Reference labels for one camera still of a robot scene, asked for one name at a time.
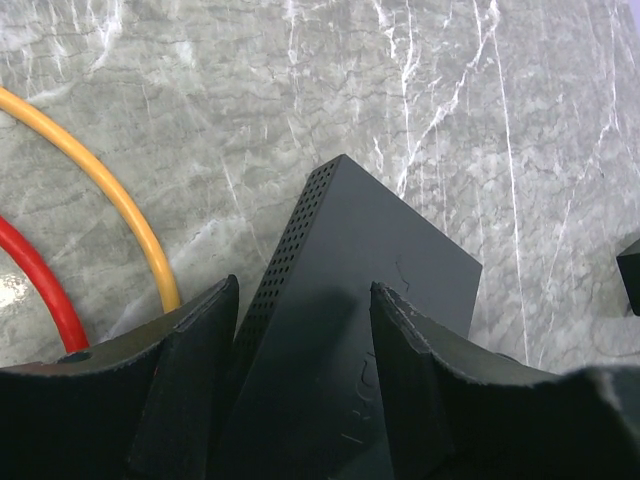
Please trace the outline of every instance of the black plastic box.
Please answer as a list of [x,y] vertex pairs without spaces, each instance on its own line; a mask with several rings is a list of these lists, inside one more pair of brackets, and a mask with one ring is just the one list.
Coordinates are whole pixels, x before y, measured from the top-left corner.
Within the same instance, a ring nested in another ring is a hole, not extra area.
[[371,283],[466,338],[481,270],[346,155],[316,169],[236,338],[211,478],[392,479]]

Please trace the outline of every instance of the gray marble surface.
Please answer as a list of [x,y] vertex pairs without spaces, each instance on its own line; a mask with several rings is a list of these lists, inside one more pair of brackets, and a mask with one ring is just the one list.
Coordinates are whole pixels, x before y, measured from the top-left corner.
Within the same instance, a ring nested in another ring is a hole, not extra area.
[[[112,170],[184,299],[246,309],[305,175],[348,153],[484,264],[471,338],[529,365],[640,363],[615,255],[640,238],[640,43],[614,0],[7,0],[2,84]],[[2,215],[90,340],[160,313],[69,159],[0,115]],[[0,364],[63,353],[0,252]]]

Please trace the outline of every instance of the ventilation holes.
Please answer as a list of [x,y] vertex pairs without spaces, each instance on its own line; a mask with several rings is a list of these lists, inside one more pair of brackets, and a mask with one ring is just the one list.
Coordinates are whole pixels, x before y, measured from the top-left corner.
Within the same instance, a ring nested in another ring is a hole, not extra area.
[[262,341],[262,336],[269,325],[284,283],[309,233],[311,220],[329,185],[335,165],[336,162],[332,161],[313,171],[307,179],[298,204],[291,214],[278,248],[271,258],[271,263],[269,263],[247,316],[238,331],[235,343],[245,353],[255,355]]

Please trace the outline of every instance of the cable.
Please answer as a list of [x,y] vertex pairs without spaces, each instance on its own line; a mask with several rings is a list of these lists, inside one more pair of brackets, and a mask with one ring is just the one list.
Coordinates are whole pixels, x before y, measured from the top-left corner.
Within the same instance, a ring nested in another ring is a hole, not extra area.
[[158,239],[129,194],[111,172],[66,130],[3,87],[0,87],[0,108],[66,153],[100,187],[118,209],[142,247],[156,279],[164,311],[170,312],[179,307],[178,288]]
[[40,293],[67,352],[89,347],[80,319],[53,272],[36,249],[1,216],[0,247],[13,258]]

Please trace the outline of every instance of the yellow cable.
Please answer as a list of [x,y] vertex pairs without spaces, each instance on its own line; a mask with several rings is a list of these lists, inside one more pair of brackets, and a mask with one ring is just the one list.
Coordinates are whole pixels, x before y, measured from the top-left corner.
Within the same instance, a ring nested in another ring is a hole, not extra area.
[[66,153],[100,187],[138,239],[156,279],[162,308],[165,312],[170,312],[179,307],[178,288],[158,239],[129,194],[111,172],[66,130],[3,87],[0,87],[0,108]]

